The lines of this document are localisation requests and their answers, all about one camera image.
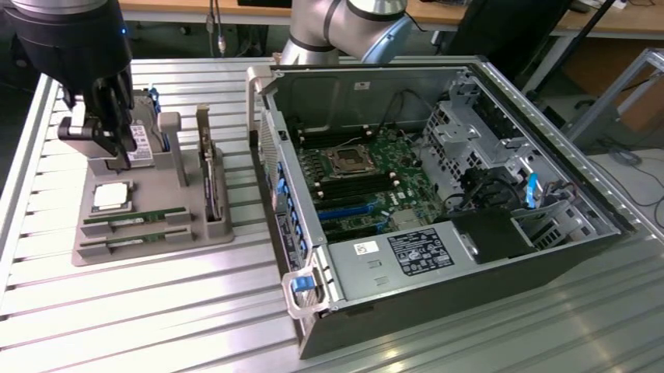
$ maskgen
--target cpu socket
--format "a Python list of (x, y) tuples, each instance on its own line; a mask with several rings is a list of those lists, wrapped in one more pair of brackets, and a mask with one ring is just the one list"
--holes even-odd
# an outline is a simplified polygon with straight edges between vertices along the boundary
[(330, 159), (331, 168), (338, 176), (375, 171), (374, 161), (363, 145), (328, 149), (326, 156)]

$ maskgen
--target warning label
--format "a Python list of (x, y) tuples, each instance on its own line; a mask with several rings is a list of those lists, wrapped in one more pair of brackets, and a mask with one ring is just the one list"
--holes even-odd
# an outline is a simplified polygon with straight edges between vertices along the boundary
[(407, 276), (454, 265), (432, 228), (387, 237), (387, 241)]

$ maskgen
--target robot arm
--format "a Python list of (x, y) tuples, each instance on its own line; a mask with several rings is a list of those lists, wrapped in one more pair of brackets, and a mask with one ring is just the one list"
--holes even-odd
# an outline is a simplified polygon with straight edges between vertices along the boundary
[(406, 0), (292, 0), (282, 64), (335, 64), (338, 50), (367, 64), (396, 55), (411, 29)]
[(129, 61), (117, 0), (12, 0), (6, 6), (33, 66), (62, 85), (64, 102), (85, 112), (65, 117), (57, 136), (109, 169), (128, 169), (133, 107)]

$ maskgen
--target blue latch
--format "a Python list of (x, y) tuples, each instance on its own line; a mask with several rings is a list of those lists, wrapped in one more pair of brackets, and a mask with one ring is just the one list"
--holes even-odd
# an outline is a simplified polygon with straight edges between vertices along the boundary
[(300, 291), (307, 291), (315, 289), (314, 276), (296, 277), (290, 282), (290, 288), (292, 292), (299, 293)]
[(527, 178), (526, 204), (529, 208), (535, 208), (537, 174), (531, 173)]
[(276, 182), (276, 192), (283, 193), (283, 187), (286, 186), (286, 179), (279, 179)]

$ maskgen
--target metal workbench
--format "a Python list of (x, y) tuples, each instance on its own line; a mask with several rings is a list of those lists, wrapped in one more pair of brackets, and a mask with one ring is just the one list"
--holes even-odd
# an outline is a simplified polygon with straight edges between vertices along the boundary
[(136, 87), (153, 83), (163, 110), (183, 114), (187, 146), (195, 106), (211, 105), (236, 239), (88, 267), (70, 265), (85, 160), (56, 139), (64, 105), (40, 79), (0, 201), (0, 371), (664, 371), (652, 235), (543, 288), (298, 360), (245, 140), (244, 70), (269, 62), (133, 61)]

